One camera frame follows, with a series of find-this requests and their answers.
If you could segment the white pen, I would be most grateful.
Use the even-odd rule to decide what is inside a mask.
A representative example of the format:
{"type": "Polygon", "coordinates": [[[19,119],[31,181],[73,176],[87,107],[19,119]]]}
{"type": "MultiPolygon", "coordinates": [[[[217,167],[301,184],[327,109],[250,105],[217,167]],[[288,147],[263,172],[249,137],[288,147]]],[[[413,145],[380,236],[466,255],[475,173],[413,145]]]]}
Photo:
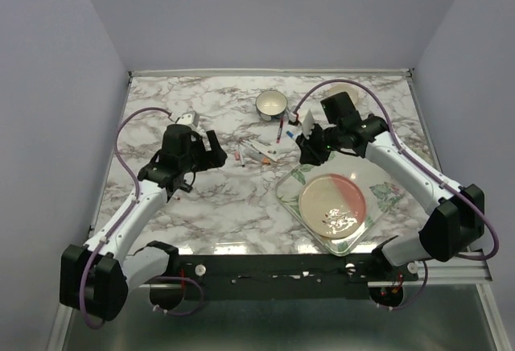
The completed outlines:
{"type": "Polygon", "coordinates": [[[243,150],[242,150],[241,144],[238,143],[237,149],[238,149],[238,155],[239,155],[239,160],[241,162],[241,166],[245,167],[245,156],[243,154],[243,150]]]}

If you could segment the green white marker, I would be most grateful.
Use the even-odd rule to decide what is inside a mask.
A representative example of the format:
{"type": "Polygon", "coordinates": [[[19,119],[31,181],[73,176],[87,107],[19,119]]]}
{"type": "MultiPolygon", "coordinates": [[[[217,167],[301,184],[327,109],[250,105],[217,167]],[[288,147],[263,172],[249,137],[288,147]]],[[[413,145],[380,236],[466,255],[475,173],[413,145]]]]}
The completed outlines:
{"type": "Polygon", "coordinates": [[[262,154],[268,154],[268,155],[275,155],[276,151],[271,151],[271,150],[267,150],[266,148],[261,148],[259,147],[258,150],[262,153],[262,154]]]}

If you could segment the orange highlighter clear cap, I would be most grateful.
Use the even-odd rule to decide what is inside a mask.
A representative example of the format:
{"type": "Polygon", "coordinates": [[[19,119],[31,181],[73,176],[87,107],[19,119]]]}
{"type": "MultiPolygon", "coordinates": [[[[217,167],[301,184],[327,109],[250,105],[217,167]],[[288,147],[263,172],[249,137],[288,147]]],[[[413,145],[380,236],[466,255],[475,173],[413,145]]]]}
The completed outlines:
{"type": "Polygon", "coordinates": [[[258,151],[248,150],[246,153],[251,159],[253,159],[256,162],[259,162],[259,163],[265,164],[265,165],[270,164],[269,158],[258,151]]]}

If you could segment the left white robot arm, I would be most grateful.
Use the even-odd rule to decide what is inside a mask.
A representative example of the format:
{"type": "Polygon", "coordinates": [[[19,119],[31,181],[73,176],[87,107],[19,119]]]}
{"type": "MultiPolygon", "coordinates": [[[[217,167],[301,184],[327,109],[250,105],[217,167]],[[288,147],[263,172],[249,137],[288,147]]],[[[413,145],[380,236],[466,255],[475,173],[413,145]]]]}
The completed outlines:
{"type": "Polygon", "coordinates": [[[134,189],[122,207],[83,245],[70,245],[62,253],[60,303],[111,321],[128,294],[145,282],[183,282],[175,246],[154,241],[135,254],[130,249],[176,191],[191,191],[185,175],[223,167],[226,159],[215,131],[201,136],[189,125],[169,125],[161,148],[134,177],[134,189]]]}

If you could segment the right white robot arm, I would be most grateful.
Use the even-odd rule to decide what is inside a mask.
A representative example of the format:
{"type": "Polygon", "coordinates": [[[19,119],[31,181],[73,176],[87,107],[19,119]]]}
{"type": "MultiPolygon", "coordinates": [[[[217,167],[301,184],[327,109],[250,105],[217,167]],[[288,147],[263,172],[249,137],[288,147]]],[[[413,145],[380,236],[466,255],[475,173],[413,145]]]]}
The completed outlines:
{"type": "Polygon", "coordinates": [[[384,118],[361,117],[346,92],[322,100],[321,105],[327,128],[316,123],[310,111],[295,116],[302,127],[295,140],[300,162],[319,166],[332,151],[351,150],[392,176],[428,216],[417,233],[391,238],[373,251],[370,270],[376,278],[390,279],[408,262],[446,262],[483,236],[484,193],[480,188],[464,187],[415,156],[398,141],[384,118]]]}

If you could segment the maroon gel pen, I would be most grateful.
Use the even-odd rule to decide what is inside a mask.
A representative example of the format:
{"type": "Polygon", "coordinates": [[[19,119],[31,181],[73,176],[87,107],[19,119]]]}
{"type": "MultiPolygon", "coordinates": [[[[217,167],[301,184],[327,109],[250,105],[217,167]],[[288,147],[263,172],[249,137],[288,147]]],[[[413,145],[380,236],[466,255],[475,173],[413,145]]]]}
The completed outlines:
{"type": "Polygon", "coordinates": [[[280,143],[280,141],[281,141],[283,124],[284,124],[284,119],[283,119],[283,118],[281,118],[281,120],[280,120],[280,122],[279,122],[279,126],[278,126],[278,133],[277,133],[277,137],[276,137],[276,143],[277,143],[277,144],[279,144],[279,143],[280,143]]]}

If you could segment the pink and cream plate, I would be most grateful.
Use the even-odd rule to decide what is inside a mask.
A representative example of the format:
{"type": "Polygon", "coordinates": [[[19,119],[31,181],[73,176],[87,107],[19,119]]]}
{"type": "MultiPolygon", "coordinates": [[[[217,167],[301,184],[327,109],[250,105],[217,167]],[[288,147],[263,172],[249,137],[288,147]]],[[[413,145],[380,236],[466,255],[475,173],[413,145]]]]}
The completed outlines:
{"type": "Polygon", "coordinates": [[[354,234],[365,221],[366,200],[348,178],[337,174],[319,175],[299,194],[299,211],[307,227],[330,239],[354,234]]]}

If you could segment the floral rectangular tray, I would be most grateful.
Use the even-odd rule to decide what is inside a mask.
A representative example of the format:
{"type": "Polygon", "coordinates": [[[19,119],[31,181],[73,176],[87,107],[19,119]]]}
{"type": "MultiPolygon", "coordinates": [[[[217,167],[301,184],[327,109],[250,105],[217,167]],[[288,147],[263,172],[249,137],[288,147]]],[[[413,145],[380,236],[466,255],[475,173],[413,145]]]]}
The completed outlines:
{"type": "Polygon", "coordinates": [[[372,232],[406,190],[377,165],[332,152],[320,166],[292,168],[278,181],[275,195],[325,250],[343,257],[377,246],[372,232]]]}

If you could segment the dark rimmed ceramic bowl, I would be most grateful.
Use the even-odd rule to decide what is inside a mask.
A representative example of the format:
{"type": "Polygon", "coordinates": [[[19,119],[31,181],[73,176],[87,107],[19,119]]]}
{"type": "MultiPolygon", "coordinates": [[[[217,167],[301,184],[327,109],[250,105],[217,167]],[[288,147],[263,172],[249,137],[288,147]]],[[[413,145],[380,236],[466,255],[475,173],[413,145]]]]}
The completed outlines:
{"type": "Polygon", "coordinates": [[[261,92],[255,100],[258,116],[267,122],[280,120],[285,114],[287,106],[286,96],[277,90],[261,92]]]}

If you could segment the striped cream bowl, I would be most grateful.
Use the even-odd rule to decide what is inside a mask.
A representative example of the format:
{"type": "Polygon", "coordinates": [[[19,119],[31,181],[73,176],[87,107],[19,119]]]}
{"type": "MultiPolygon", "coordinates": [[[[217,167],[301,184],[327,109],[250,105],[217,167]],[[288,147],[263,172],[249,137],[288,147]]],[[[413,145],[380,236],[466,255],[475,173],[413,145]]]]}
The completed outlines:
{"type": "Polygon", "coordinates": [[[339,83],[339,84],[333,85],[328,90],[329,97],[334,96],[338,93],[347,93],[349,98],[351,99],[352,103],[354,105],[357,105],[357,103],[359,101],[359,93],[355,86],[346,84],[346,83],[339,83]]]}

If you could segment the black mounting base bar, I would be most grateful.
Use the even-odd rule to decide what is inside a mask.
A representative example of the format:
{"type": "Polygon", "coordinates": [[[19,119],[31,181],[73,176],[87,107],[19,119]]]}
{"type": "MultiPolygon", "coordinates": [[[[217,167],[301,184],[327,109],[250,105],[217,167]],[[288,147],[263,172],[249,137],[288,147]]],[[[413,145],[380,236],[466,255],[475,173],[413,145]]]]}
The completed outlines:
{"type": "Polygon", "coordinates": [[[214,301],[368,299],[371,289],[417,280],[406,266],[381,267],[371,254],[214,254],[182,255],[151,282],[214,301]]]}

